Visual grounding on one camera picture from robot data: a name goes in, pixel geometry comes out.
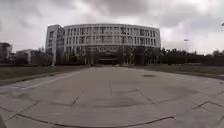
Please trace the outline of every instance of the multi-story building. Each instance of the multi-story building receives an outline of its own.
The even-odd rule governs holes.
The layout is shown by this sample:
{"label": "multi-story building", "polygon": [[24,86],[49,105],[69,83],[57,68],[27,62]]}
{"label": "multi-story building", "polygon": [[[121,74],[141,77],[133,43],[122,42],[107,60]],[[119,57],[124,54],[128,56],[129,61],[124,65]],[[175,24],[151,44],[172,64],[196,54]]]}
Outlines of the multi-story building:
{"label": "multi-story building", "polygon": [[12,53],[12,45],[6,42],[0,42],[0,60],[4,61],[10,57]]}
{"label": "multi-story building", "polygon": [[86,63],[116,61],[118,53],[133,56],[139,47],[145,51],[160,48],[159,29],[127,24],[52,25],[47,29],[46,50],[53,53],[53,62],[58,53],[74,53],[84,57]]}

